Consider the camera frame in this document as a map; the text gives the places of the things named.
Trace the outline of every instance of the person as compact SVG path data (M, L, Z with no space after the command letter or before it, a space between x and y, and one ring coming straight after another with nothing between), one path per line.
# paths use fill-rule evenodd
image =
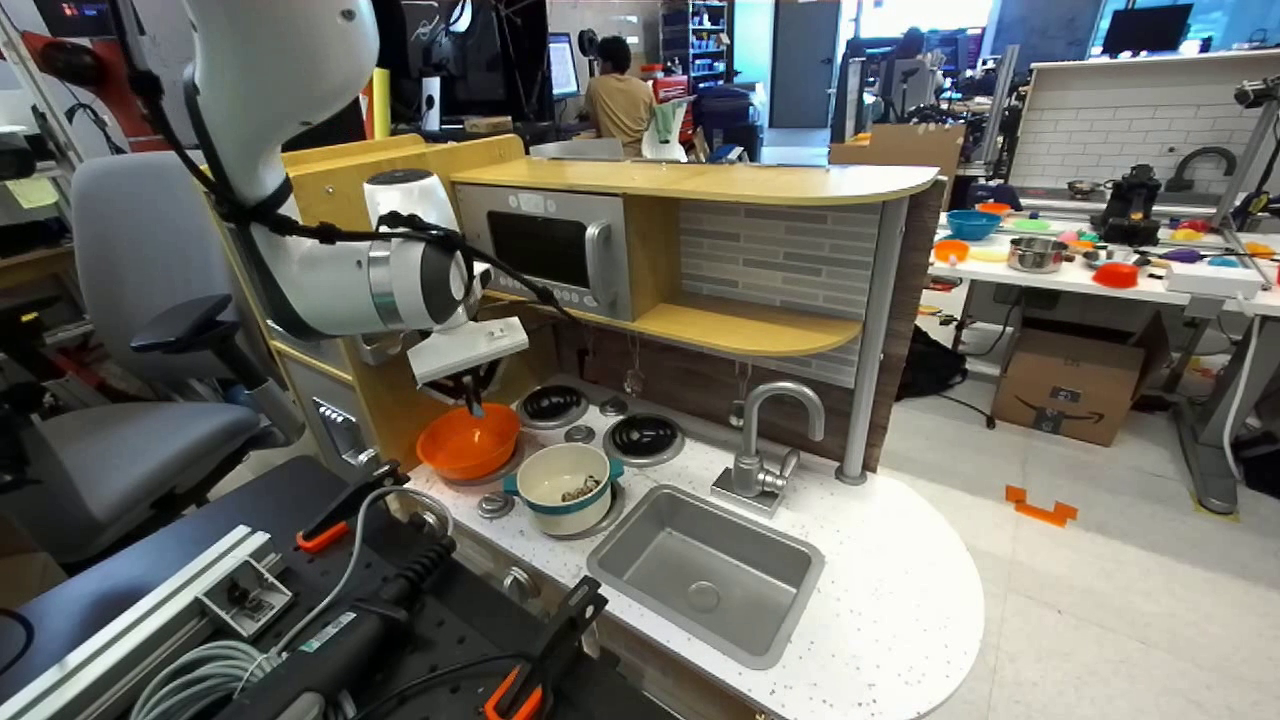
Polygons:
M587 83L585 116L597 127L597 138L618 138L627 154L642 154L651 91L642 78L631 78L627 42L604 38L597 44L597 66L599 78Z

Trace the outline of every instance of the gray chair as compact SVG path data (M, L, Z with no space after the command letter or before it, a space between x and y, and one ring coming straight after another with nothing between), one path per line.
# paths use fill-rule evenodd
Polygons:
M77 171L83 314L113 362L156 390L226 374L210 354L189 354L210 350L203 337L228 337L222 314L232 286L216 230L170 154L105 155ZM101 404L33 420L27 486L5 492L0 508L62 566L83 566L202 501L265 429L262 413L222 402Z

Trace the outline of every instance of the black bag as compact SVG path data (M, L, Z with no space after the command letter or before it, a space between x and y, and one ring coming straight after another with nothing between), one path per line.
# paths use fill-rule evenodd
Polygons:
M940 396L963 381L963 358L917 330L903 381L898 384L898 402Z

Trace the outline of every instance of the orange object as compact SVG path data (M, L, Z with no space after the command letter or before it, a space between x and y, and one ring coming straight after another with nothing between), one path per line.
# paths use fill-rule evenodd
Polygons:
M453 486L476 486L502 474L522 446L522 416L507 404L484 404L480 416L453 407L416 436L416 461Z
M1137 263L1098 263L1091 282L1105 289L1137 289Z
M1276 249L1266 246L1266 242L1248 242L1248 246L1246 246L1246 255L1253 255L1253 261L1276 261Z
M540 720L548 694L537 684L528 697L511 697L528 667L511 667L484 701L484 720Z
M1053 508L1044 508L1044 504L1031 504L1029 501L1029 488L1021 488L1021 486L1006 486L1006 501L1015 508L1015 511L1023 511L1023 517L1031 517L1031 522L1041 522L1041 523L1058 523L1058 528L1070 528L1070 523L1077 523L1077 504L1053 504Z
M998 203L998 202L983 202L983 203L978 203L978 213L983 213L983 217L1015 217L1015 208L1008 208L1008 203Z
M963 261L968 261L968 246L956 242L956 238L935 242L935 246L934 246L934 261L940 261L940 263L963 263Z
M297 531L297 536L294 536L294 550L306 554L306 556L323 556L329 550L337 550L339 540L349 540L349 531L354 531L349 522L329 523L321 536Z

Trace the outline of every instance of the wooden shelf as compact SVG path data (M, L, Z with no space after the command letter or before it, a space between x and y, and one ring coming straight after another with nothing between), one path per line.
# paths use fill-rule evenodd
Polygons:
M765 169L765 163L643 163L643 161L507 161L456 171L453 184L532 190L532 194L618 194L706 203L765 208L849 208L909 202L935 182L935 169L846 163L846 169Z
M502 303L532 303L516 292L489 292ZM861 337L861 321L841 315L804 315L804 314L779 314L779 309L751 309L751 303L729 303L729 301L669 301L649 309L638 321L610 321L597 314L574 314L585 323L610 323L619 332L638 332L649 342L711 354L711 358L771 358L771 362L795 362L795 358L826 358Z

